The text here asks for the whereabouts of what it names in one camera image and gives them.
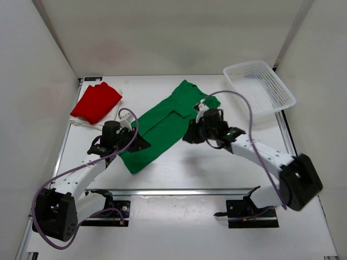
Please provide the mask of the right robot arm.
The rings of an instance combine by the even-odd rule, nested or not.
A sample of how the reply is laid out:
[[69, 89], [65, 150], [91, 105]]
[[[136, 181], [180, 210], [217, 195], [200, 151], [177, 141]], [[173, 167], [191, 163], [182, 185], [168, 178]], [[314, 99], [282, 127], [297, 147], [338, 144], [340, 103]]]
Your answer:
[[225, 149], [233, 155], [245, 158], [269, 173], [268, 187], [257, 186], [244, 196], [244, 212], [252, 217], [263, 209], [287, 206], [301, 211], [322, 189], [318, 173], [306, 154], [293, 157], [270, 148], [237, 127], [228, 126], [221, 109], [208, 109], [189, 121], [183, 140], [190, 144], [216, 141], [216, 149]]

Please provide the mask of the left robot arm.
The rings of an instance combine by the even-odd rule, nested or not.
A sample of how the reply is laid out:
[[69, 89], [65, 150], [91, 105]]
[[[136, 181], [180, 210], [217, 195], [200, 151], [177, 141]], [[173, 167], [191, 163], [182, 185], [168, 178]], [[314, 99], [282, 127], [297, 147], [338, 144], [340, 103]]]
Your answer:
[[53, 188], [41, 188], [33, 199], [32, 230], [42, 238], [62, 242], [72, 239], [79, 225], [94, 215], [107, 217], [114, 208], [113, 195], [100, 188], [87, 190], [91, 182], [103, 173], [118, 154], [139, 152], [151, 144], [138, 133], [138, 123], [108, 121], [102, 134], [89, 147], [81, 165], [60, 174], [62, 182]]

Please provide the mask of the white t shirt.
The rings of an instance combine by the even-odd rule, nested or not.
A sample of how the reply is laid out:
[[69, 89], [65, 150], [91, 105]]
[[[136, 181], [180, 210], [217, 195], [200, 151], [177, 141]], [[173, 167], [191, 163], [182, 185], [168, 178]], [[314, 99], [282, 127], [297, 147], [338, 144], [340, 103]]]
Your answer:
[[87, 121], [85, 121], [85, 120], [83, 120], [81, 118], [73, 117], [73, 116], [70, 116], [69, 121], [70, 121], [70, 123], [72, 125], [75, 125], [75, 126], [94, 128], [94, 129], [97, 129], [97, 130], [101, 131], [102, 127], [103, 127], [103, 125], [104, 125], [104, 123], [106, 121], [111, 121], [111, 120], [114, 121], [114, 120], [117, 119], [119, 107], [120, 107], [120, 102], [118, 102], [116, 104], [116, 106], [113, 107], [111, 109], [111, 111], [105, 117], [103, 117], [98, 123], [96, 123], [95, 125], [91, 125]]

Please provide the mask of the red t shirt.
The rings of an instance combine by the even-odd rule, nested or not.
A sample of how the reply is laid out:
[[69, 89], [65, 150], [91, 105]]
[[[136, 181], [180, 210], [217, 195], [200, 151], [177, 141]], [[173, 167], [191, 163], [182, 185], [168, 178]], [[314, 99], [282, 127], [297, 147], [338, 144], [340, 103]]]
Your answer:
[[90, 125], [96, 125], [116, 107], [122, 98], [121, 92], [106, 82], [95, 86], [89, 85], [70, 115]]

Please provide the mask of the green t shirt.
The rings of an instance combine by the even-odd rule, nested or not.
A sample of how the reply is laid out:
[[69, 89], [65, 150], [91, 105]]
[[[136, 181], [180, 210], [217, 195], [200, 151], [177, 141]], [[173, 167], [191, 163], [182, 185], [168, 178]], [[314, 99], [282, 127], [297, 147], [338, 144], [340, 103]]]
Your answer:
[[194, 106], [206, 96], [195, 84], [184, 80], [171, 95], [138, 119], [138, 135], [151, 147], [120, 155], [130, 173], [139, 173], [183, 137], [189, 121], [196, 119]]

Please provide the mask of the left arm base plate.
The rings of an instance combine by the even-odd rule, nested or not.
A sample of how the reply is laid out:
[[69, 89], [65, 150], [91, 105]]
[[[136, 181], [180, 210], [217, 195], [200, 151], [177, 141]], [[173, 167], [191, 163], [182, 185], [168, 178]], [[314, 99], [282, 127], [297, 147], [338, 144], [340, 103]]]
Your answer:
[[128, 227], [130, 222], [131, 201], [130, 197], [116, 196], [107, 191], [105, 196], [104, 209], [111, 209], [86, 218], [81, 222], [81, 226], [101, 226], [101, 227]]

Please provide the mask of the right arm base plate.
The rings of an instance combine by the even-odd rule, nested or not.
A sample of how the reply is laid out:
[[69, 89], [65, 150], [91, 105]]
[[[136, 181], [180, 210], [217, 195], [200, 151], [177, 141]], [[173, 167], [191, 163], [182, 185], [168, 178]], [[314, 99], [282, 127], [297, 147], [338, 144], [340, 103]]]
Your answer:
[[217, 212], [214, 217], [227, 217], [229, 229], [278, 228], [275, 209], [252, 208], [244, 200], [226, 200], [226, 212]]

